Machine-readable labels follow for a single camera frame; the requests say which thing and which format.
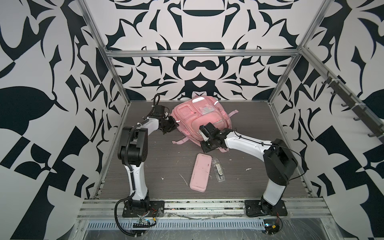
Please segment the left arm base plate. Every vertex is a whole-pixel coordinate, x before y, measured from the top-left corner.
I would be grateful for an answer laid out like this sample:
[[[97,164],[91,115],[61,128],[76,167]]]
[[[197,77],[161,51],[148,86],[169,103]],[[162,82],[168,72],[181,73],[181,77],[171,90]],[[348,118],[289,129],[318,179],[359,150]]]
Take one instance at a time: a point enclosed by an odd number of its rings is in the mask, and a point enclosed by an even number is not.
[[[154,211],[162,211],[165,208],[164,201],[136,201],[129,200],[125,202],[123,218],[138,218],[141,216],[152,216]]]

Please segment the pink student backpack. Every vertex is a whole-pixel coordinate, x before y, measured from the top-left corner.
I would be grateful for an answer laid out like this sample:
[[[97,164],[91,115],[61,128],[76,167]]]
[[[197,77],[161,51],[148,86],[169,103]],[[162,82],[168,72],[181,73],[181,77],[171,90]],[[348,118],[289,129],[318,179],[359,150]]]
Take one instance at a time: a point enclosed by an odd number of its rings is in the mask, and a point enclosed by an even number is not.
[[[171,116],[179,124],[177,129],[185,137],[172,143],[182,145],[191,141],[199,146],[200,142],[203,141],[200,126],[211,123],[219,130],[231,129],[231,117],[238,112],[238,110],[234,110],[227,113],[219,101],[211,96],[197,96],[183,102],[172,110]]]

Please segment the pink pencil case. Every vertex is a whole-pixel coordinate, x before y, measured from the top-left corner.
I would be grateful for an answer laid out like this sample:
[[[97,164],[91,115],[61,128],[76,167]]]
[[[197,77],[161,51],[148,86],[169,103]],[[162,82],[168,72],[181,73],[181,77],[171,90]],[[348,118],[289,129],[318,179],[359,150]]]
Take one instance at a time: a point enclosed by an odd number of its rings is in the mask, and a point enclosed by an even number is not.
[[[194,191],[204,193],[207,189],[208,180],[210,178],[210,170],[212,165],[212,157],[206,154],[198,154],[192,177],[190,180],[190,188]]]

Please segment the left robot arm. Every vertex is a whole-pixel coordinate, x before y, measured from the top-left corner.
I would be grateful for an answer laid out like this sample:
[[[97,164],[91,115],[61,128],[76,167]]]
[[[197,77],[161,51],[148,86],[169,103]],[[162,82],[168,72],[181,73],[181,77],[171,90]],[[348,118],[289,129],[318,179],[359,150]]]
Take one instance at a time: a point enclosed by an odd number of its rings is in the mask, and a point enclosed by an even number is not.
[[[128,174],[130,195],[124,202],[128,203],[129,209],[145,212],[150,209],[144,173],[144,162],[149,152],[149,135],[158,130],[166,134],[178,126],[167,107],[153,104],[150,113],[141,122],[123,128],[118,159],[122,161]]]

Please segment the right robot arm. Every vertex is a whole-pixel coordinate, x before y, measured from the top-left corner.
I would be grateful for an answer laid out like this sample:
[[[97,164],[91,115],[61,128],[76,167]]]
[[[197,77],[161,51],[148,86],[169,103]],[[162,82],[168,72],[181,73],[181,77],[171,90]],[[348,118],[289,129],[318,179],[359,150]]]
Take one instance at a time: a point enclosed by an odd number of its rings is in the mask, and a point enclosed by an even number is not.
[[[200,134],[203,137],[201,147],[204,153],[218,148],[237,150],[264,162],[269,178],[267,187],[260,200],[245,200],[248,217],[288,215],[282,196],[298,167],[295,155],[299,156],[299,153],[288,148],[281,139],[258,140],[232,129],[219,130],[211,123],[200,126]]]

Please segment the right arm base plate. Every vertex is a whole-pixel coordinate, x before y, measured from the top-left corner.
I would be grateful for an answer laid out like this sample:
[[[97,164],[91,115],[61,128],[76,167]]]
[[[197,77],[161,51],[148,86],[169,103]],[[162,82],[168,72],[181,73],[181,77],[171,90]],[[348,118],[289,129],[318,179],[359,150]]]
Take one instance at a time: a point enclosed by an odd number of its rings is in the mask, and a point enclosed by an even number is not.
[[[263,216],[286,217],[288,211],[283,200],[279,200],[276,205],[271,205],[264,199],[245,200],[246,215],[250,218]]]

